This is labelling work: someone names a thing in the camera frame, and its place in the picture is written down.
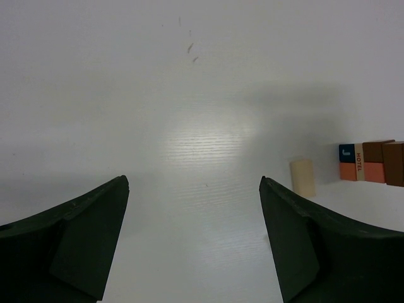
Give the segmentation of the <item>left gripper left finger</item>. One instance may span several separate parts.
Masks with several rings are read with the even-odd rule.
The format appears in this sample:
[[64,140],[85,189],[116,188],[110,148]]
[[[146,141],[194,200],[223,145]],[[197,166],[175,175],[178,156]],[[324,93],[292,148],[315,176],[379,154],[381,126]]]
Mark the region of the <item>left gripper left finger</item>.
[[100,302],[129,198],[122,175],[1,226],[1,302]]

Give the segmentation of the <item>dark blue cube block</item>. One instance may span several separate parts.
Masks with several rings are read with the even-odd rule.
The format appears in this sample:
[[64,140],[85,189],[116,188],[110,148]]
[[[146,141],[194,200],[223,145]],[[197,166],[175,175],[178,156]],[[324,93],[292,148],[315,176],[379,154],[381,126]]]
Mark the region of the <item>dark blue cube block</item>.
[[338,156],[341,163],[355,163],[355,144],[340,144],[338,146]]

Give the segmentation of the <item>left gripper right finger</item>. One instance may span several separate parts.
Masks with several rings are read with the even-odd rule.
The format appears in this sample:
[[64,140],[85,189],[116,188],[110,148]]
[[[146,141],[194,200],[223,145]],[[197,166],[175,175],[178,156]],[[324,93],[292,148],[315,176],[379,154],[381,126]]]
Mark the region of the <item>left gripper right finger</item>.
[[402,302],[403,233],[305,199],[273,179],[259,185],[284,302]]

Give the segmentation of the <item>brown cube block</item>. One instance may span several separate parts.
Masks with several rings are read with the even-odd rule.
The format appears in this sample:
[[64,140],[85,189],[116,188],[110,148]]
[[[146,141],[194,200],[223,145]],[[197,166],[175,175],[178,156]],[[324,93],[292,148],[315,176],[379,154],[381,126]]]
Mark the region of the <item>brown cube block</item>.
[[383,163],[383,145],[395,140],[376,140],[363,142],[364,162]]

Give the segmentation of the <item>salmon cube block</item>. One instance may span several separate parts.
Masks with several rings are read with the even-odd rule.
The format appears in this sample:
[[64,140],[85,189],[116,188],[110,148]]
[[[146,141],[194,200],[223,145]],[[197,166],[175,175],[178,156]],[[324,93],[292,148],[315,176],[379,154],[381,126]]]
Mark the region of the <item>salmon cube block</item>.
[[385,184],[384,164],[377,162],[364,163],[364,177],[366,182]]

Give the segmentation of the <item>brown printed rectangular block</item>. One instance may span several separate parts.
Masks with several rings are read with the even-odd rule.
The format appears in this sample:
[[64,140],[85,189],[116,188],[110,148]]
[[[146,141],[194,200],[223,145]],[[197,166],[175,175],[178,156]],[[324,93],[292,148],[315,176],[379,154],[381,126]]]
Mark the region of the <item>brown printed rectangular block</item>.
[[382,151],[386,184],[403,187],[403,142],[383,144]]

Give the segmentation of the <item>natural wood long block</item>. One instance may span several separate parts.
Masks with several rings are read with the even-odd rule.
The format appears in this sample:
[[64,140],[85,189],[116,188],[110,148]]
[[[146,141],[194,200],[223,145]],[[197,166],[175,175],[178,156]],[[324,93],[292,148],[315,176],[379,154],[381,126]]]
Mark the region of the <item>natural wood long block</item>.
[[304,198],[316,196],[314,169],[309,159],[295,160],[290,163],[293,191]]

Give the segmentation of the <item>orange cube block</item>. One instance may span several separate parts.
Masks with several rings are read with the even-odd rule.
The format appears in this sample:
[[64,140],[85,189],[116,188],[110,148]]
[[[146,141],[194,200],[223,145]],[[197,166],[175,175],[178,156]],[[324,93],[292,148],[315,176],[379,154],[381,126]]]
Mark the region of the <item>orange cube block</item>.
[[357,181],[356,166],[354,163],[339,163],[340,179],[344,181]]

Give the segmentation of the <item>natural wood hotel block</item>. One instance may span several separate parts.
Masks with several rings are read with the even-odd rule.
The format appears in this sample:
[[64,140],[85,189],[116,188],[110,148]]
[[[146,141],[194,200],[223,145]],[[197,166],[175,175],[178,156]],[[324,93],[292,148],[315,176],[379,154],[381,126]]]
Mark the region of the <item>natural wood hotel block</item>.
[[365,181],[365,170],[364,170],[364,150],[362,143],[354,144],[355,152],[355,171],[356,178],[358,181]]

